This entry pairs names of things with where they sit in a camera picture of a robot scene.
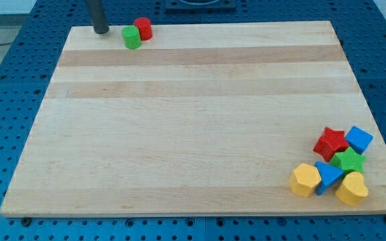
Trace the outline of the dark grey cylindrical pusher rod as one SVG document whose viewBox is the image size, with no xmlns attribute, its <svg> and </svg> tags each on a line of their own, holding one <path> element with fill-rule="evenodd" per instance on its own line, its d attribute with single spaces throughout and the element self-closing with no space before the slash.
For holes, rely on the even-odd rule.
<svg viewBox="0 0 386 241">
<path fill-rule="evenodd" d="M 90 20 L 96 34 L 102 35 L 109 31 L 109 24 L 101 0 L 84 0 Z"/>
</svg>

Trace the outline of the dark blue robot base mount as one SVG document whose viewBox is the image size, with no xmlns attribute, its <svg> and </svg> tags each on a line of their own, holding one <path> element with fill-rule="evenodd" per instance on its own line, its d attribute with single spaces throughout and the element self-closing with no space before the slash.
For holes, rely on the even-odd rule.
<svg viewBox="0 0 386 241">
<path fill-rule="evenodd" d="M 234 11 L 237 8 L 235 0 L 165 0 L 166 13 L 181 13 L 183 11 Z"/>
</svg>

